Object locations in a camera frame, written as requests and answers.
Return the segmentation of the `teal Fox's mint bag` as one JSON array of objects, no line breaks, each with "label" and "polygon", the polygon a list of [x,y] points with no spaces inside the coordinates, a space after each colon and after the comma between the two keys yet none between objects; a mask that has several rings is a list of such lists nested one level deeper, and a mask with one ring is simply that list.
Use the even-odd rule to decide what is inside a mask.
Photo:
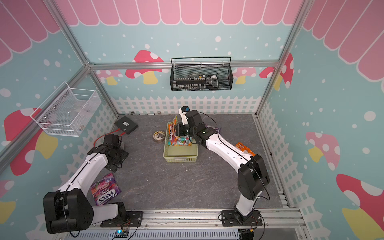
[{"label": "teal Fox's mint bag", "polygon": [[191,144],[188,136],[174,137],[172,140],[173,146],[190,146]]}]

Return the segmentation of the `yellow Fox's fruits bag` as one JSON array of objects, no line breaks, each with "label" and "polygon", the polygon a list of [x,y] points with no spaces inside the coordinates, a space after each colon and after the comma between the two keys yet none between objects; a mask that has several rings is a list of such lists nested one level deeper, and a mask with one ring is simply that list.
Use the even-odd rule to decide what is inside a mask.
[{"label": "yellow Fox's fruits bag", "polygon": [[181,146],[180,137],[176,135],[176,126],[178,124],[178,117],[175,116],[168,125],[168,145],[169,146]]}]

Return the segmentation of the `green plastic basket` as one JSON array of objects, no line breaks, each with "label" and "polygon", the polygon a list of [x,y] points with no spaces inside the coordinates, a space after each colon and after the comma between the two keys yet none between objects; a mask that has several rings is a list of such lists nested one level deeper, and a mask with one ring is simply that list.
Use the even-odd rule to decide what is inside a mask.
[{"label": "green plastic basket", "polygon": [[167,124],[163,158],[166,160],[167,163],[196,162],[198,158],[198,145],[190,145],[190,146],[168,145],[170,124],[171,122],[168,122]]}]

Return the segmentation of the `purple Fox's berries bag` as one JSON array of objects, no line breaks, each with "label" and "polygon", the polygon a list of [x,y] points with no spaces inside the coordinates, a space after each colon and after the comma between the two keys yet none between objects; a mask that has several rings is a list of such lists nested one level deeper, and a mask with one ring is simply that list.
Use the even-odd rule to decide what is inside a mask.
[{"label": "purple Fox's berries bag", "polygon": [[109,173],[95,182],[90,190],[97,206],[108,203],[122,192],[118,187],[113,173]]}]

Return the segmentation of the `purple candy bag back side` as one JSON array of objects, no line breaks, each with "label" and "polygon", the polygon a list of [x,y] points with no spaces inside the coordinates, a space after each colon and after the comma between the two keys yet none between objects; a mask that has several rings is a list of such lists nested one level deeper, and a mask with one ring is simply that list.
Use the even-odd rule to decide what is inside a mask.
[{"label": "purple candy bag back side", "polygon": [[216,134],[220,134],[221,128],[215,127],[214,131],[215,131]]}]

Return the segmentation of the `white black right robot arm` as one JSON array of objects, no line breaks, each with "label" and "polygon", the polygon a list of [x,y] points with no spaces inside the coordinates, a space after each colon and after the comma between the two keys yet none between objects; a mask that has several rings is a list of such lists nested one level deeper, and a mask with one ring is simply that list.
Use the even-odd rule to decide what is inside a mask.
[{"label": "white black right robot arm", "polygon": [[219,130],[207,126],[201,112],[191,110],[188,106],[179,109],[182,122],[177,124],[178,137],[192,138],[198,144],[216,153],[238,173],[238,189],[241,193],[234,208],[235,216],[240,221],[251,217],[257,199],[267,191],[270,176],[266,164],[260,155],[245,153],[226,141]]}]

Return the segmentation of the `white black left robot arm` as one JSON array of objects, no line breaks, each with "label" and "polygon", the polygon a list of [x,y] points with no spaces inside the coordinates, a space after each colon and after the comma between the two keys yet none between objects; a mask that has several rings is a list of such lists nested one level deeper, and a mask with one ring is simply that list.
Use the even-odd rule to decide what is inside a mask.
[{"label": "white black left robot arm", "polygon": [[122,149],[121,138],[117,135],[106,135],[101,145],[91,148],[74,175],[57,191],[44,196],[43,207],[48,233],[84,231],[91,225],[102,222],[125,224],[128,216],[123,203],[92,206],[87,193],[102,169],[116,172],[128,155]]}]

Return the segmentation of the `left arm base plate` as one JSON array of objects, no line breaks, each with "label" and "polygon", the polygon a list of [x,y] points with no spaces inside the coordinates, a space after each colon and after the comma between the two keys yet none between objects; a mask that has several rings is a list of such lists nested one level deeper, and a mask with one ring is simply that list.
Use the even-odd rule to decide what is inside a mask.
[{"label": "left arm base plate", "polygon": [[124,214],[118,214],[117,217],[102,221],[101,228],[138,228],[143,220],[143,211],[128,211]]}]

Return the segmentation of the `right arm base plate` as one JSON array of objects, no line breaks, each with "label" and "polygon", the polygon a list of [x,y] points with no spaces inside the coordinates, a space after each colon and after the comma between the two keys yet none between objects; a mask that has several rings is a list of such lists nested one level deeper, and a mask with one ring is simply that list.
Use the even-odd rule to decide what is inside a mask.
[{"label": "right arm base plate", "polygon": [[224,227],[261,227],[263,220],[260,211],[254,210],[246,216],[234,210],[223,210],[218,216]]}]

